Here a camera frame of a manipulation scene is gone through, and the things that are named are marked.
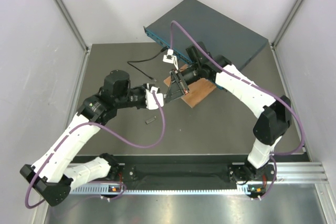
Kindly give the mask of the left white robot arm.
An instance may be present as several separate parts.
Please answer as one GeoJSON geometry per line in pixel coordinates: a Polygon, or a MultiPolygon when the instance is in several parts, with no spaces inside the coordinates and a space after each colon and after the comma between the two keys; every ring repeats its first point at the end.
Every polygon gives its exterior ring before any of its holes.
{"type": "Polygon", "coordinates": [[[29,196],[35,190],[50,206],[63,202],[71,191],[105,178],[117,184],[115,192],[122,193],[126,187],[121,184],[121,166],[116,158],[103,153],[93,160],[69,167],[71,161],[86,143],[100,130],[105,130],[119,140],[141,148],[106,127],[116,117],[119,109],[137,108],[162,110],[165,95],[153,84],[132,87],[130,76],[123,70],[113,70],[104,79],[99,91],[86,98],[73,116],[70,124],[52,147],[32,165],[26,164],[20,174],[28,181],[25,206],[33,209],[29,196]]]}

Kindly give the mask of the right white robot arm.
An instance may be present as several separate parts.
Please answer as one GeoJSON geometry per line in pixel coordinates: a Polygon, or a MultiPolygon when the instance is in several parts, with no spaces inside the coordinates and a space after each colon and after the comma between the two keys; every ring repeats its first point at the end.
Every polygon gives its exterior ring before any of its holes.
{"type": "Polygon", "coordinates": [[[291,101],[283,95],[279,99],[260,91],[259,87],[244,76],[223,55],[213,57],[201,41],[187,47],[191,64],[170,72],[171,82],[165,103],[190,93],[190,85],[206,79],[234,95],[257,118],[253,128],[255,141],[244,165],[245,179],[256,180],[264,174],[264,168],[277,143],[292,123],[291,101]]]}

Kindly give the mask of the wooden board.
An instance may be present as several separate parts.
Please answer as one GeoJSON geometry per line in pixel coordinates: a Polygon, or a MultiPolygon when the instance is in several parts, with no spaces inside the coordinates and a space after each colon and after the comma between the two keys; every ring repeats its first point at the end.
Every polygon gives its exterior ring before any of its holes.
{"type": "Polygon", "coordinates": [[[166,93],[165,104],[182,99],[190,108],[194,108],[217,88],[216,85],[202,78],[191,83],[188,86],[189,92],[184,94],[178,84],[171,85],[171,77],[167,77],[163,82],[169,87],[166,93]]]}

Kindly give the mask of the blue network switch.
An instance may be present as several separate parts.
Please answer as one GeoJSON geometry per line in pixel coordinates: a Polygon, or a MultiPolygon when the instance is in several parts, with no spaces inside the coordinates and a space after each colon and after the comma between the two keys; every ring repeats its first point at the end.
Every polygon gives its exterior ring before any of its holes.
{"type": "Polygon", "coordinates": [[[188,37],[171,21],[178,22],[212,56],[223,55],[242,70],[268,44],[268,39],[220,12],[199,2],[183,0],[144,29],[161,46],[173,46],[174,53],[190,63],[186,52],[192,45],[188,37]]]}

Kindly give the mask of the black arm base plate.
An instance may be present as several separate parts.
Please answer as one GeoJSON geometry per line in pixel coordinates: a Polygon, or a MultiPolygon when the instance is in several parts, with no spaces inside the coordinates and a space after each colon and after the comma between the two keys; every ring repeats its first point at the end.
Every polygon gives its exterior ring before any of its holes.
{"type": "Polygon", "coordinates": [[[275,175],[272,164],[254,170],[246,155],[115,155],[119,168],[103,182],[119,181],[129,189],[233,189],[275,175]]]}

